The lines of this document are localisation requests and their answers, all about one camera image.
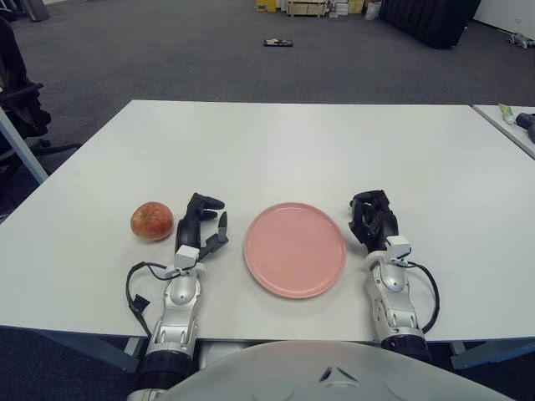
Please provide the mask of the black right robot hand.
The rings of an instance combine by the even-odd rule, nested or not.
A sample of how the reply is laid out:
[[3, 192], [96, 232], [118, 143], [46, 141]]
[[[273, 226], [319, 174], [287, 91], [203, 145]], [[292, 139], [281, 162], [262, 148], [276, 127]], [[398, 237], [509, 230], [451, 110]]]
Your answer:
[[349, 229], [368, 253], [385, 251], [388, 236], [398, 236], [398, 222], [383, 190], [359, 193], [350, 201]]

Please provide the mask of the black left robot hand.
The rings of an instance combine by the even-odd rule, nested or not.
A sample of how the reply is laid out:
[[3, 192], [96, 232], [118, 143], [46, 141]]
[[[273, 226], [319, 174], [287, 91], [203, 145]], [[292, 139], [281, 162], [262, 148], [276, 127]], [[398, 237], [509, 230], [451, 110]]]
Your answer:
[[206, 245], [201, 245], [201, 223], [211, 221], [218, 217], [218, 211], [225, 208], [225, 203], [210, 196], [194, 193], [190, 198], [186, 214], [177, 224], [175, 251], [182, 246], [192, 247], [199, 251], [197, 260], [214, 253], [228, 243], [227, 238], [227, 213], [220, 215], [217, 233], [206, 239]]

